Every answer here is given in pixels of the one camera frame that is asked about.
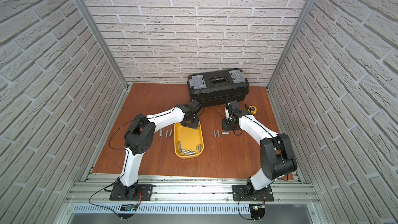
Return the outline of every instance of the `wooden tabletop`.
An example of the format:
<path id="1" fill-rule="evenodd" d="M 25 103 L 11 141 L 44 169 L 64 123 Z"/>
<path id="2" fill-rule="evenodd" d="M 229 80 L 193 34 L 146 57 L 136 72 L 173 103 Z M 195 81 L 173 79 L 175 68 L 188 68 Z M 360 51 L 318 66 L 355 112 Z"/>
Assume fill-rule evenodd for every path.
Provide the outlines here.
<path id="1" fill-rule="evenodd" d="M 122 110 L 110 132 L 107 142 L 94 166 L 93 173 L 121 173 L 125 152 L 112 150 L 108 146 L 109 138 L 125 122 L 132 120 L 138 113 L 156 114 L 173 108 L 177 104 L 189 104 L 186 85 L 135 83 Z M 278 132 L 278 127 L 265 87 L 250 87 L 245 100 L 239 102 L 257 107 L 256 119 L 269 129 Z M 182 159 L 174 153 L 174 135 L 159 137 L 155 133 L 152 146 L 144 154 L 139 170 L 140 175 L 170 175 L 189 177 L 248 178 L 260 168 L 260 147 L 246 132 L 235 136 L 221 135 L 215 138 L 213 131 L 220 130 L 224 107 L 206 107 L 199 117 L 205 149 L 196 158 Z M 130 124 L 122 127 L 112 138 L 111 146 L 124 148 L 123 135 Z M 170 132 L 173 125 L 163 128 Z"/>

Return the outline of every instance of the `aluminum frame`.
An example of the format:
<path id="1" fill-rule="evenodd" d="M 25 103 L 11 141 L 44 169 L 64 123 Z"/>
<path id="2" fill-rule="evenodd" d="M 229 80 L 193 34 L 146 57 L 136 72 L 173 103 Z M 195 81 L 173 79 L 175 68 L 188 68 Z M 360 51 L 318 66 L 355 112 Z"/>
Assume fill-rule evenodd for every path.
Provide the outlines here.
<path id="1" fill-rule="evenodd" d="M 110 185 L 118 174 L 90 174 L 85 182 L 76 182 L 67 194 L 67 203 L 86 203 L 93 193 Z M 271 187 L 275 201 L 267 204 L 319 204 L 312 184 L 294 181 L 277 181 Z M 139 175 L 140 184 L 153 184 L 150 201 L 154 203 L 229 203 L 234 204 L 232 185 L 246 185 L 246 179 L 224 179 L 206 177 L 173 177 Z M 91 198 L 93 203 L 111 203 L 110 192 L 101 191 Z"/>
<path id="2" fill-rule="evenodd" d="M 271 88 L 272 84 L 276 80 L 276 77 L 278 76 L 283 63 L 286 60 L 287 54 L 288 54 L 289 50 L 291 49 L 291 47 L 293 46 L 293 43 L 296 41 L 296 38 L 299 36 L 301 28 L 304 25 L 304 22 L 306 21 L 308 14 L 310 14 L 311 8 L 314 5 L 315 1 L 316 0 L 306 0 L 305 4 L 300 12 L 300 15 L 298 16 L 296 24 L 295 24 L 292 32 L 290 33 L 290 36 L 289 36 L 289 38 L 286 42 L 286 45 L 282 51 L 281 58 L 279 59 L 278 63 L 276 64 L 275 70 L 272 73 L 271 78 L 268 81 L 268 84 L 266 86 L 267 91 Z"/>
<path id="3" fill-rule="evenodd" d="M 93 16 L 91 15 L 86 3 L 84 0 L 73 0 L 76 4 L 77 9 L 80 11 L 83 19 L 86 21 L 88 28 L 91 30 L 93 37 L 97 41 L 99 47 L 102 49 L 106 59 L 111 65 L 113 71 L 116 74 L 117 79 L 119 79 L 120 83 L 124 87 L 124 89 L 128 89 L 129 85 L 127 84 L 126 79 L 124 78 L 122 72 L 117 65 L 115 58 L 112 56 L 112 52 L 106 44 L 104 38 L 102 37 L 101 31 L 99 30 L 97 24 L 94 21 Z"/>

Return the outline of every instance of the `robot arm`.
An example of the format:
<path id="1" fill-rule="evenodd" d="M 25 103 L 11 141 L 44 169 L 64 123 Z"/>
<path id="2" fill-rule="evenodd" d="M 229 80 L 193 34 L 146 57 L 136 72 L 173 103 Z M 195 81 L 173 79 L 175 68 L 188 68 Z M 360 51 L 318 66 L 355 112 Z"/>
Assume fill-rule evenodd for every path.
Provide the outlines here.
<path id="1" fill-rule="evenodd" d="M 113 190 L 119 192 L 125 199 L 134 198 L 137 194 L 136 187 L 141 160 L 152 145 L 154 133 L 178 122 L 184 127 L 196 128 L 199 122 L 196 114 L 201 109 L 202 106 L 199 102 L 193 100 L 189 105 L 177 105 L 155 115 L 138 114 L 124 135 L 126 156 L 122 173 Z"/>
<path id="2" fill-rule="evenodd" d="M 242 129 L 260 145 L 261 169 L 248 179 L 249 195 L 297 170 L 292 144 L 286 134 L 277 134 L 262 125 L 250 112 L 242 111 L 237 101 L 226 104 L 225 112 L 226 118 L 222 120 L 224 130 Z"/>
<path id="3" fill-rule="evenodd" d="M 126 157 L 122 173 L 113 191 L 130 200 L 137 194 L 138 169 L 144 153 L 152 145 L 154 133 L 177 122 L 182 126 L 196 128 L 196 117 L 202 106 L 193 100 L 189 105 L 178 105 L 155 115 L 138 114 L 125 133 Z M 271 131 L 248 111 L 242 111 L 237 101 L 226 104 L 223 130 L 244 130 L 260 145 L 261 169 L 248 178 L 247 193 L 254 195 L 267 188 L 277 178 L 297 170 L 297 163 L 289 137 Z"/>

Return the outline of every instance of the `black cable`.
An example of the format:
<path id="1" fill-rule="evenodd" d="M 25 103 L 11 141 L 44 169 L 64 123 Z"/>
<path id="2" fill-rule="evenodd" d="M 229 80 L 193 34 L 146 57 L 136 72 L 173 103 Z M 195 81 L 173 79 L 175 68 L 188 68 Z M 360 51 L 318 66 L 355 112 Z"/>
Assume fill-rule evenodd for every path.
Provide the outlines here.
<path id="1" fill-rule="evenodd" d="M 109 148 L 111 148 L 113 150 L 126 150 L 128 152 L 128 150 L 126 148 L 113 148 L 113 147 L 111 147 L 111 140 L 112 140 L 113 136 L 115 135 L 115 133 L 120 130 L 120 128 L 122 128 L 126 124 L 128 124 L 128 123 L 130 123 L 130 122 L 132 122 L 132 121 L 134 121 L 136 119 L 139 119 L 139 118 L 135 118 L 135 119 L 132 119 L 130 121 L 127 121 L 126 123 L 122 124 L 119 128 L 117 128 L 117 130 L 112 134 L 111 138 L 109 139 L 109 142 L 108 142 Z"/>
<path id="2" fill-rule="evenodd" d="M 232 130 L 232 131 L 234 132 L 235 136 L 239 136 L 242 134 L 242 129 L 240 130 L 240 133 L 238 135 L 236 135 L 236 133 L 235 133 L 236 130 Z"/>
<path id="3" fill-rule="evenodd" d="M 247 104 L 245 104 L 245 107 L 247 110 L 249 110 L 250 113 L 255 110 L 254 107 L 249 107 L 249 106 L 247 106 Z"/>
<path id="4" fill-rule="evenodd" d="M 204 107 L 202 107 L 202 110 L 203 110 L 202 113 L 201 114 L 196 114 L 195 117 L 199 117 L 205 112 L 205 108 Z"/>
<path id="5" fill-rule="evenodd" d="M 240 211 L 239 211 L 239 203 L 240 203 L 240 201 L 242 200 L 242 198 L 239 199 L 239 201 L 238 201 L 238 213 L 239 213 L 239 215 L 240 215 L 243 219 L 245 219 L 245 220 L 254 220 L 254 219 L 247 219 L 247 218 L 243 217 L 243 216 L 240 214 Z"/>
<path id="6" fill-rule="evenodd" d="M 217 112 L 221 117 L 226 118 L 226 116 L 222 116 L 221 113 L 219 113 L 219 112 L 217 111 L 217 107 L 214 107 L 214 109 L 216 110 L 216 112 Z"/>
<path id="7" fill-rule="evenodd" d="M 263 128 L 264 131 L 266 131 L 272 137 L 271 133 L 269 133 L 262 125 L 260 125 L 259 123 L 255 122 L 255 121 L 253 121 L 253 122 L 256 123 L 257 125 L 259 125 L 261 128 Z M 288 172 L 287 172 L 286 165 L 285 165 L 285 160 L 283 159 L 281 148 L 279 148 L 278 140 L 276 140 L 275 137 L 272 137 L 272 139 L 275 141 L 276 146 L 278 147 L 279 153 L 281 154 L 283 167 L 285 167 L 285 171 L 286 171 L 286 180 L 285 179 L 282 179 L 282 180 L 287 181 L 289 179 L 289 177 L 288 177 Z"/>
<path id="8" fill-rule="evenodd" d="M 94 204 L 94 203 L 90 202 L 91 198 L 92 198 L 96 193 L 100 192 L 101 190 L 105 190 L 106 188 L 109 188 L 109 187 L 111 187 L 111 186 L 114 186 L 114 185 L 116 184 L 116 182 L 117 182 L 117 181 L 114 181 L 113 183 L 109 184 L 108 186 L 105 186 L 105 187 L 103 187 L 102 189 L 100 189 L 100 190 L 98 190 L 97 192 L 95 192 L 95 193 L 88 199 L 88 203 L 90 203 L 91 205 L 97 206 L 97 207 L 102 207 L 102 208 L 109 209 L 109 210 L 112 211 L 114 214 L 116 214 L 117 217 L 120 217 L 120 216 L 119 216 L 115 211 L 113 211 L 112 209 L 110 209 L 110 208 L 108 208 L 108 207 L 106 207 L 106 206 L 101 206 L 101 205 L 97 205 L 97 204 Z"/>
<path id="9" fill-rule="evenodd" d="M 202 90 L 199 91 L 199 93 L 193 98 L 193 101 L 196 100 L 196 98 L 202 93 Z"/>
<path id="10" fill-rule="evenodd" d="M 175 105 L 175 106 L 173 107 L 173 109 L 172 109 L 170 112 L 167 112 L 167 113 L 162 114 L 162 115 L 157 116 L 157 117 L 161 117 L 161 116 L 164 116 L 164 115 L 166 115 L 166 114 L 169 114 L 169 113 L 173 112 L 174 109 L 175 109 L 176 107 L 177 107 L 177 105 Z M 135 121 L 135 120 L 137 120 L 137 119 L 141 120 L 141 119 L 144 119 L 144 118 L 146 118 L 146 119 L 151 119 L 151 118 L 155 118 L 155 117 L 147 118 L 147 117 L 145 116 L 145 117 L 142 117 L 142 118 L 134 118 L 134 119 L 132 119 L 132 120 L 130 120 L 130 121 L 127 121 L 126 123 L 122 124 L 119 128 L 117 128 L 117 130 L 112 134 L 111 138 L 109 139 L 109 142 L 108 142 L 109 148 L 111 148 L 111 149 L 113 149 L 113 150 L 126 150 L 126 151 L 128 152 L 128 150 L 127 150 L 126 148 L 113 148 L 113 147 L 111 147 L 111 140 L 112 140 L 113 136 L 115 135 L 115 133 L 116 133 L 117 131 L 120 130 L 120 128 L 122 128 L 123 126 L 125 126 L 126 124 L 128 124 L 128 123 L 130 123 L 130 122 L 132 122 L 132 121 Z"/>

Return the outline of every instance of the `brick wall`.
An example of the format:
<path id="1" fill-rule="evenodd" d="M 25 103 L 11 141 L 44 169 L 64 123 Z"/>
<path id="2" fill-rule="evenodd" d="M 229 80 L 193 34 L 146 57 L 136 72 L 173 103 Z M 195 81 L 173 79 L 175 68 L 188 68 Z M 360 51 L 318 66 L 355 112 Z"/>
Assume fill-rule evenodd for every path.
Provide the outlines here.
<path id="1" fill-rule="evenodd" d="M 398 0 L 316 0 L 270 90 L 331 223 L 398 220 Z"/>
<path id="2" fill-rule="evenodd" d="M 72 0 L 0 0 L 0 222 L 52 223 L 121 91 Z"/>
<path id="3" fill-rule="evenodd" d="M 128 83 L 241 68 L 265 86 L 305 0 L 85 0 Z"/>

